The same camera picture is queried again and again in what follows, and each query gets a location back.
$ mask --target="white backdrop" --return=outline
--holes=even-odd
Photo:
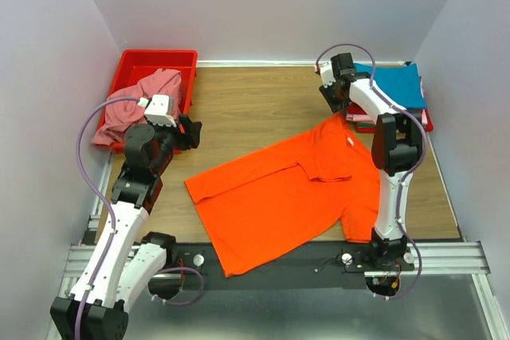
[[[197,49],[199,59],[311,60],[353,41],[412,60],[446,0],[95,0],[117,45]]]
[[[90,214],[76,135],[120,55],[93,0],[0,3],[0,338],[43,339],[69,245]],[[104,156],[83,152],[98,180]]]
[[[510,0],[449,0],[416,56],[458,223],[510,322]]]

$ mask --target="orange shirt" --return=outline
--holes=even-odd
[[[347,240],[369,241],[379,209],[371,154],[338,114],[186,186],[226,276],[284,255],[339,219]]]

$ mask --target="wooden surface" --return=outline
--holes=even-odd
[[[190,109],[191,119],[203,123],[200,147],[174,157],[163,175],[163,190],[138,239],[158,231],[174,235],[180,242],[208,241],[184,181],[312,129],[331,115],[319,86],[320,78],[312,67],[200,68]],[[371,147],[372,135],[356,135]],[[114,159],[108,192],[123,160],[123,155]],[[415,238],[459,236],[430,151],[411,182],[406,223]],[[343,238],[340,223],[318,237]]]

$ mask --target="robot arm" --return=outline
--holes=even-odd
[[[171,102],[168,96],[154,96],[145,111],[149,124],[136,124],[126,131],[126,160],[112,191],[115,229],[108,216],[84,273],[69,297],[55,298],[50,310],[62,338],[75,337],[78,315],[82,339],[122,338],[128,326],[128,312],[151,277],[165,266],[175,264],[175,238],[149,233],[126,266],[131,246],[163,187],[161,175],[174,150],[196,148],[200,142],[202,123],[192,123],[187,115],[180,115],[175,121],[170,116]],[[99,263],[91,286],[90,276]],[[85,296],[84,310],[80,313],[78,307]]]
[[[375,136],[371,148],[372,159],[379,169],[381,192],[379,215],[372,232],[374,257],[396,259],[406,251],[406,237],[398,224],[406,227],[406,203],[412,174],[402,182],[422,154],[422,137],[410,119],[390,107],[382,98],[389,97],[372,85],[370,75],[356,72],[350,53],[342,53],[320,68],[323,85],[320,92],[333,112],[343,110],[350,102],[358,104],[375,121]],[[419,111],[409,111],[420,119]]]

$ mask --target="red folded cloth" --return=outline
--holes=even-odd
[[[168,95],[174,99],[171,115],[179,116],[179,102],[181,94],[181,72],[174,69],[158,69],[150,76],[144,77],[132,87],[119,89],[112,93],[108,100],[117,97],[132,96],[150,98],[153,95]],[[92,143],[109,145],[123,143],[125,131],[135,123],[146,123],[143,113],[145,108],[132,101],[110,104],[105,108],[106,119],[104,125],[94,134]]]

